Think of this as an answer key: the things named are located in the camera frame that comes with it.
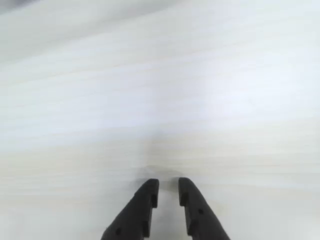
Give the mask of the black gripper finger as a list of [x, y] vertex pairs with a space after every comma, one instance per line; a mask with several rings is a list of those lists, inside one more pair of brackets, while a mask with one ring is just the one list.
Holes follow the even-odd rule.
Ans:
[[134, 193], [102, 235], [103, 240], [143, 240], [150, 237], [152, 212], [158, 206], [160, 182], [150, 178]]
[[229, 236], [197, 186], [178, 179], [179, 205], [184, 207], [187, 235], [193, 240], [228, 240]]

